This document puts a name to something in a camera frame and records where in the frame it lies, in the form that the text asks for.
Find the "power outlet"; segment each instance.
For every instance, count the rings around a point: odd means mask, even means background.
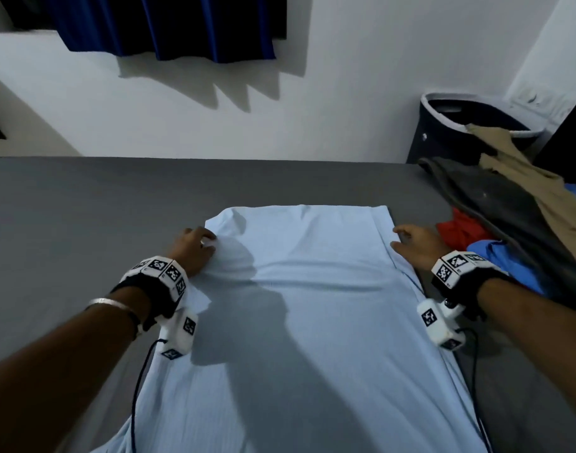
[[[564,120],[571,114],[573,108],[575,108],[576,99],[571,96],[563,97],[560,103],[554,109],[552,116],[550,116],[550,120],[555,124],[562,124]]]
[[[559,102],[554,90],[535,83],[521,83],[512,100],[545,117],[554,113]]]

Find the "black laundry basket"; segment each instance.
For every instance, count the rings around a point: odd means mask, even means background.
[[[422,157],[437,156],[477,165],[481,153],[495,155],[494,149],[468,133],[467,124],[510,130],[512,142],[519,150],[528,148],[544,131],[541,119],[501,99],[464,93],[425,93],[420,100],[420,121],[407,163],[416,164]]]

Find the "wire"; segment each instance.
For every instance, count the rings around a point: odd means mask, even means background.
[[[135,407],[137,406],[137,395],[139,394],[139,386],[141,384],[141,379],[143,378],[143,374],[146,371],[147,362],[150,360],[150,354],[154,350],[154,347],[158,342],[166,343],[167,340],[158,339],[154,343],[150,345],[150,349],[147,351],[146,360],[141,367],[141,372],[139,373],[139,377],[137,379],[137,384],[135,385],[135,392],[133,393],[133,404],[131,407],[131,449],[133,453],[136,453],[135,449]]]
[[[479,404],[477,402],[477,396],[476,396],[476,364],[477,359],[479,358],[479,335],[477,334],[476,330],[470,327],[462,327],[456,330],[456,332],[470,332],[474,337],[473,376],[472,376],[472,382],[470,384],[471,387],[470,392],[472,393],[473,396],[474,416],[477,419],[477,425],[479,425],[481,439],[483,439],[483,443],[485,444],[485,448],[487,449],[488,453],[491,453],[491,448],[489,446],[489,440],[487,439],[487,434],[485,433],[485,429],[483,428],[483,425],[480,422]]]

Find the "person's left arm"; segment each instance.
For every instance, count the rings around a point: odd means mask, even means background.
[[[186,229],[169,254],[189,276],[208,262],[203,228]],[[143,323],[150,299],[139,288],[107,298],[136,313]],[[135,324],[124,310],[96,304],[0,362],[0,452],[52,452],[95,398],[132,342]]]

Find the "person's right arm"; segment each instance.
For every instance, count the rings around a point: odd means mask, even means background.
[[[412,266],[431,270],[451,252],[441,237],[414,225],[397,226],[408,243],[392,248]],[[492,279],[477,294],[479,306],[568,399],[576,405],[576,312],[517,284]]]

